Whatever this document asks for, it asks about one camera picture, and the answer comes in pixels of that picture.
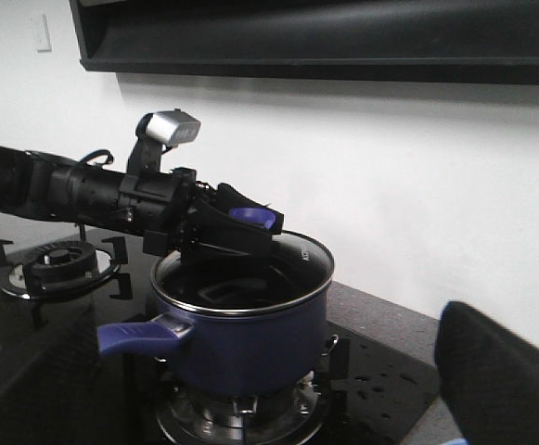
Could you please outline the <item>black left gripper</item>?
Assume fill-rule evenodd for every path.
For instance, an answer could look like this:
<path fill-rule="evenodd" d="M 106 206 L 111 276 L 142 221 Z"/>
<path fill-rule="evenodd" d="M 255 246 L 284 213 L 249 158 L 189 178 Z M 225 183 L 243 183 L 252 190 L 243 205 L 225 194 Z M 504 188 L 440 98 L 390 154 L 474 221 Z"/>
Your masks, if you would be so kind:
<path fill-rule="evenodd" d="M 267 260 L 284 215 L 230 184 L 198 182 L 198 202 L 186 216 L 197 194 L 196 179 L 197 172 L 189 168 L 137 176 L 117 172 L 115 230 L 142 237 L 143 251 L 150 255 L 166 256 L 178 249 L 184 264 Z"/>

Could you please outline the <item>black own right gripper finger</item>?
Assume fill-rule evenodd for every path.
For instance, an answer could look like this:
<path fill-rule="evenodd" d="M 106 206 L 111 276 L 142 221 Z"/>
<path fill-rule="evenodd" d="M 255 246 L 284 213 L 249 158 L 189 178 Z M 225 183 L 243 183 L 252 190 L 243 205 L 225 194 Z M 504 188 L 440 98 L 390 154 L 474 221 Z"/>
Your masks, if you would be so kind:
<path fill-rule="evenodd" d="M 443 309 L 440 393 L 469 444 L 539 444 L 539 349 L 466 303 Z"/>

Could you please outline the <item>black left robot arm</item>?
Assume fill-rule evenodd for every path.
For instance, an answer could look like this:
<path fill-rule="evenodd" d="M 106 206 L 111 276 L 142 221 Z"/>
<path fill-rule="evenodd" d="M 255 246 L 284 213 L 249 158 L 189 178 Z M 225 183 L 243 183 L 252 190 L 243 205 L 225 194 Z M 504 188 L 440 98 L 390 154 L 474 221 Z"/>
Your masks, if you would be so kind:
<path fill-rule="evenodd" d="M 538 348 L 458 301 L 431 365 L 330 323 L 326 247 L 163 150 L 0 147 L 0 211 L 93 227 L 0 239 L 0 444 L 397 444 L 436 398 L 466 444 L 539 444 Z"/>

